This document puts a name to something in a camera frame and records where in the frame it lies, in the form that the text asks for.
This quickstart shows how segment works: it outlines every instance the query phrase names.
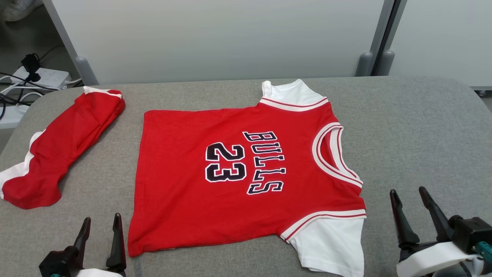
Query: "white shoe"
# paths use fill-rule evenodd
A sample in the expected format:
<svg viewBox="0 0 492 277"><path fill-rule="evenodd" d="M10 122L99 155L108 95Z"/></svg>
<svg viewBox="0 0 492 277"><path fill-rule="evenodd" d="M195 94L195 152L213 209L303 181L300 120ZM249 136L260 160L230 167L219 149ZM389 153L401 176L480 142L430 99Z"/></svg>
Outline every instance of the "white shoe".
<svg viewBox="0 0 492 277"><path fill-rule="evenodd" d="M13 0L3 10L3 19L8 22L19 21L41 5L43 0Z"/></svg>

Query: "gray tabletop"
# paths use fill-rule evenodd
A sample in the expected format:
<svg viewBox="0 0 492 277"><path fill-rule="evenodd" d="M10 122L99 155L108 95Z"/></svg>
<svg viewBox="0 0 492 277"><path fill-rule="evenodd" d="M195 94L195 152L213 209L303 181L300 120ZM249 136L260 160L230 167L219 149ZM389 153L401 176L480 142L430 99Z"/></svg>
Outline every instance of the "gray tabletop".
<svg viewBox="0 0 492 277"><path fill-rule="evenodd" d="M273 85L293 80L272 80ZM368 218L362 245L366 276L395 276L399 249L389 201L397 189L422 241L435 239L418 187L426 186L447 216L492 222L492 114L464 84L432 77L305 79L327 96L341 124L344 159L364 181ZM125 111L60 182L56 204L31 210L0 202L2 276L40 276L51 250L72 244L92 218L84 266L104 268L115 212L125 236L133 214L143 113L255 105L262 80L101 86L121 90ZM82 88L53 92L28 110L0 156L0 170L21 161L33 133L69 107ZM128 258L128 276L329 276L302 269L295 249L269 236L228 245L182 248Z"/></svg>

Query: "clothing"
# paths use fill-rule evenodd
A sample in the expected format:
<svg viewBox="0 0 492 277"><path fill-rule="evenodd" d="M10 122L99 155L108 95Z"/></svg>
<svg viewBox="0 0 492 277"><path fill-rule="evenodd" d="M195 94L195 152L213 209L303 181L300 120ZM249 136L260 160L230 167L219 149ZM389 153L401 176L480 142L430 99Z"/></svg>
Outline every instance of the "clothing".
<svg viewBox="0 0 492 277"><path fill-rule="evenodd" d="M124 110L117 90L84 87L84 93L29 143L24 162L0 173L0 198L24 208L50 206L62 196L58 182Z"/></svg>
<svg viewBox="0 0 492 277"><path fill-rule="evenodd" d="M301 80L262 88L252 107L145 113L130 256L275 234L313 271L363 275L363 183L331 103Z"/></svg>

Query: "red jersey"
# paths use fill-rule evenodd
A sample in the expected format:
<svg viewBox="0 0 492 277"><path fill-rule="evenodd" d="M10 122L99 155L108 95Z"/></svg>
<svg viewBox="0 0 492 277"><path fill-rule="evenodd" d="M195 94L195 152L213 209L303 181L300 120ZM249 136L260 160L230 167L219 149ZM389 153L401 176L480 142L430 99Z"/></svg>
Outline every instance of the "red jersey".
<svg viewBox="0 0 492 277"><path fill-rule="evenodd" d="M263 91L246 108L145 113L130 256L273 234L291 242L317 219L366 217L331 103L301 80Z"/></svg>

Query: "electrical socket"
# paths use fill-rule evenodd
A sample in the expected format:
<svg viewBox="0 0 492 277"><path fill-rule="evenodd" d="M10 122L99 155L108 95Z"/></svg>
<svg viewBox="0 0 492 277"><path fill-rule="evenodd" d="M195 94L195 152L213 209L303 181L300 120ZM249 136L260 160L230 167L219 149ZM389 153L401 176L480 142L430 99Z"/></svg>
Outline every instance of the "electrical socket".
<svg viewBox="0 0 492 277"><path fill-rule="evenodd" d="M31 82L31 83L34 83L34 84L37 84L40 86L44 86L44 87L56 87L59 89L65 89L67 87L65 82L66 81L69 82L72 80L72 77L66 71L40 68L36 71L36 73L39 74L41 79L37 82ZM17 71L15 71L15 73L13 75L16 77L22 78L22 79L26 79L29 76L29 73L26 71L26 69L24 67L19 67L19 69L17 69ZM14 78L14 77L11 77L10 82L11 83L18 83L18 82L20 82L20 80ZM33 85L31 85L29 83L27 83L26 86L34 87Z"/></svg>

